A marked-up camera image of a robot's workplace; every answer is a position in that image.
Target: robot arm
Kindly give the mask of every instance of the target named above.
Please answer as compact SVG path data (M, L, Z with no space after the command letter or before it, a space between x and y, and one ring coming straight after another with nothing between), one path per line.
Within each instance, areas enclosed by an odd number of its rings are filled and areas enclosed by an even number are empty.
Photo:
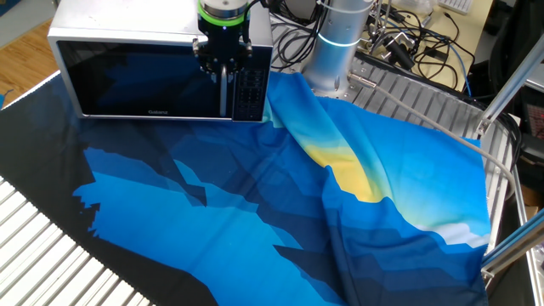
M198 28L207 36L207 42L195 40L193 51L201 68L212 75L215 82L217 75L226 72L232 76L240 71L252 57L247 34L249 8L247 0L200 0L198 3Z

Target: metal frame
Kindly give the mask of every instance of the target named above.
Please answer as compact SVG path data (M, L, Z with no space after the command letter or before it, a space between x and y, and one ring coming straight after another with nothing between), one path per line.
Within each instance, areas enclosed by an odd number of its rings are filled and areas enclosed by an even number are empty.
M485 134L488 126L501 114L513 96L524 86L525 82L533 74L533 71L544 60L544 35L536 42L518 69L510 76L508 82L502 87L499 94L493 99L484 114L478 119L477 133Z

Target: white device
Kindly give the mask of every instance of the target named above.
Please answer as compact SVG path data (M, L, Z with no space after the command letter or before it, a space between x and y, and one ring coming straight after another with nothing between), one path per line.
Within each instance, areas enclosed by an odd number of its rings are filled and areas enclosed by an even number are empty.
M473 0L439 0L439 6L459 14L468 14Z

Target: metal bar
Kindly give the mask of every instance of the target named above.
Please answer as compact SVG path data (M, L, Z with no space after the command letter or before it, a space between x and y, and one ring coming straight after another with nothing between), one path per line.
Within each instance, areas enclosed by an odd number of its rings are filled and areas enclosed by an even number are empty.
M521 198L521 184L517 175L516 179L516 200L523 203ZM509 237L501 242L494 250L484 256L482 270L489 275L496 275L497 272L524 256L537 243L544 238L544 211L536 214L526 224L516 229Z
M518 180L518 168L514 166L513 175L516 178L516 202L518 203L518 216L519 216L519 225L524 225L527 223L527 212L525 211L524 198L521 196L521 185ZM541 294L541 280L538 277L536 270L539 268L535 261L534 249L531 249L527 252L527 264L529 266L529 276L530 283L533 291L533 298L535 299L535 306L544 305L544 299Z
M532 75L533 71L544 60L544 35L538 40L536 45L530 50L524 61L519 65L518 69L510 76L508 82L502 87L499 94L493 99L487 110L484 111L479 118L477 132L481 135L493 122L502 110L508 105L513 96L525 84L525 81Z
M221 95L219 98L219 115L227 116L227 65L221 66Z

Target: blue fabric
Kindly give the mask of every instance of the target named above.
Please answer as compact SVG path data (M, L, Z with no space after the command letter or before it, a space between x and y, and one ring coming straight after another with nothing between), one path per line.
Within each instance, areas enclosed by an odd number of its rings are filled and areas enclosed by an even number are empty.
M220 305L487 304L481 156L316 98L300 75L273 73L268 98L263 123L81 133L95 181L73 195L99 204L89 230L191 273Z

